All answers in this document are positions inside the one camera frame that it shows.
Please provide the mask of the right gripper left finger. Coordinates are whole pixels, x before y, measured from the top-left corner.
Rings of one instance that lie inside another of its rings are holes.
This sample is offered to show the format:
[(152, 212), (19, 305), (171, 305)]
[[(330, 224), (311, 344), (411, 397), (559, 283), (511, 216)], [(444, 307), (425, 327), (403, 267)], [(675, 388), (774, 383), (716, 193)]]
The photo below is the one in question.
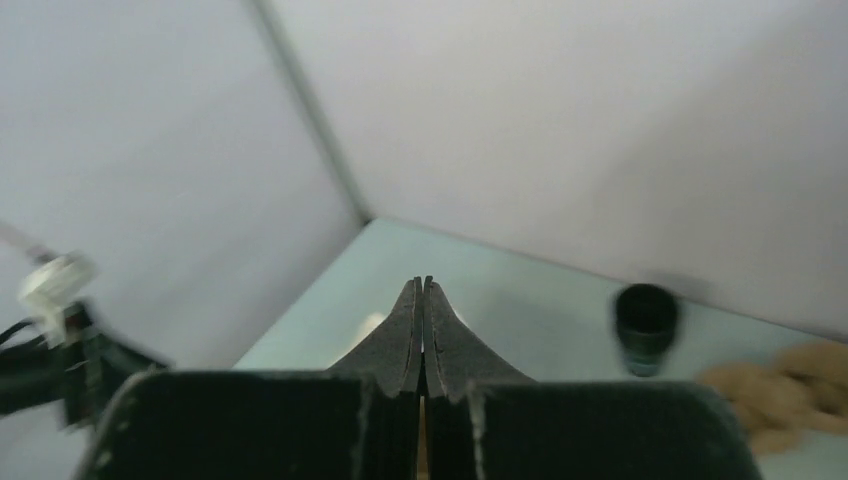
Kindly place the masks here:
[(324, 370), (150, 370), (112, 398), (79, 479), (412, 479), (422, 281)]

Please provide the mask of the light blue paper bag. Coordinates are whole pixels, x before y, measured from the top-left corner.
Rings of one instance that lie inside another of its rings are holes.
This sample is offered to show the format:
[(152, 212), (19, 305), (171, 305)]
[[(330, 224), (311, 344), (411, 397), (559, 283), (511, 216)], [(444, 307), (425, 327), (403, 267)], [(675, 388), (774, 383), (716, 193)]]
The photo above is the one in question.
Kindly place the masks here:
[(347, 346), (347, 349), (338, 355), (334, 362), (328, 366), (327, 371), (331, 371), (339, 361), (341, 361), (347, 354), (351, 353), (363, 340), (365, 340), (393, 315), (394, 313), (384, 315), (381, 312), (369, 314), (356, 330), (356, 333)]

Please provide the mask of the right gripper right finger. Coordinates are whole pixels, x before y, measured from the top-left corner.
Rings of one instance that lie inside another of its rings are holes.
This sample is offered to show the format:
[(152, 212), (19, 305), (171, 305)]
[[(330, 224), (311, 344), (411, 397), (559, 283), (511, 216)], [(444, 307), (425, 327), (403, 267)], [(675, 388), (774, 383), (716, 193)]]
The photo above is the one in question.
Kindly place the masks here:
[(433, 479), (758, 479), (741, 426), (681, 381), (539, 382), (423, 282), (422, 375)]

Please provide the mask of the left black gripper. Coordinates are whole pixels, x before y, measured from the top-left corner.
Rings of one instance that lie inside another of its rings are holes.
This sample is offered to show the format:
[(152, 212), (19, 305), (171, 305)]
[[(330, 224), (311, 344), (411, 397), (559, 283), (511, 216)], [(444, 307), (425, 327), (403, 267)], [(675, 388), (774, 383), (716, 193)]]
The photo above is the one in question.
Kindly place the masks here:
[(36, 326), (33, 317), (1, 333), (3, 417), (59, 402), (65, 426), (103, 430), (118, 422), (119, 408), (112, 403), (121, 403), (120, 410), (128, 415), (145, 401), (131, 389), (144, 380), (161, 386), (170, 365), (111, 329), (92, 302), (71, 302), (59, 320), (67, 337), (56, 346), (48, 344), (45, 333), (7, 344), (21, 330)]

